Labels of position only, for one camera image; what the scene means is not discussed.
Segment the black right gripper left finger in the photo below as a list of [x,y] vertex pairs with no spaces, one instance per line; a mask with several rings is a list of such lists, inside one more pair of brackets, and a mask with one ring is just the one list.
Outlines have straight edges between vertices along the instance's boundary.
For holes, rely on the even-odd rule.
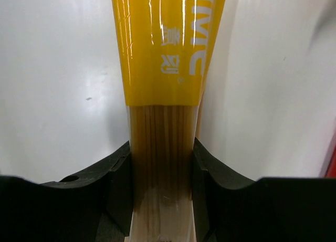
[[1,241],[123,241],[132,212],[129,143],[58,182],[1,177]]

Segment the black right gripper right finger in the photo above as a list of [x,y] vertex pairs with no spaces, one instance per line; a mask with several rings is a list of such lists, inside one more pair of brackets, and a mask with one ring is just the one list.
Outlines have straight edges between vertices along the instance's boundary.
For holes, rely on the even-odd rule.
[[193,148],[197,241],[335,241],[335,180],[263,177],[253,181]]

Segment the yellow Pastatime bag front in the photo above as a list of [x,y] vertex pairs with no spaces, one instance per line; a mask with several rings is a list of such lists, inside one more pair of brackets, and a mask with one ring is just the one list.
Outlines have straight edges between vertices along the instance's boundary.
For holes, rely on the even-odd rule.
[[112,0],[128,110],[131,241],[193,241],[192,153],[225,0]]

